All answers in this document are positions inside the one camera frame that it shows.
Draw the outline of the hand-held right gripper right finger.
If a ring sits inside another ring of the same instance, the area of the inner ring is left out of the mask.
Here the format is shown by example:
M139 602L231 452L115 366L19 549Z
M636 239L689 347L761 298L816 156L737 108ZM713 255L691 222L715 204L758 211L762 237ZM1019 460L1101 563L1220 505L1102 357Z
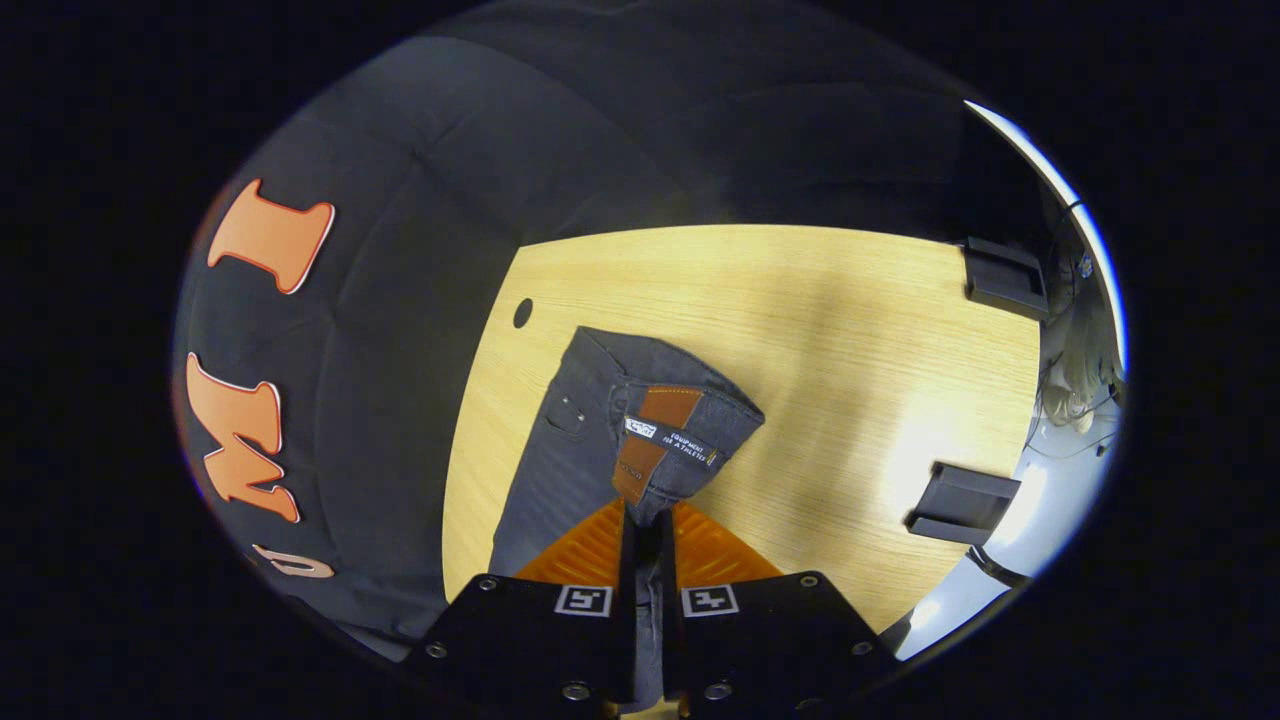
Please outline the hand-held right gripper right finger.
M823 573L689 502L660 515L666 694L684 719L846 719L901 664Z

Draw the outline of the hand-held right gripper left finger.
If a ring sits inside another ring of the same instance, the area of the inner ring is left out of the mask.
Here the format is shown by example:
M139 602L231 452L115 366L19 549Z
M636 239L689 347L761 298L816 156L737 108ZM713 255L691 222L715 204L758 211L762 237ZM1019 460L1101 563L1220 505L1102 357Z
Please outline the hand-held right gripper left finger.
M465 719L617 717L634 700L634 539L613 500L516 574L477 574L404 675Z

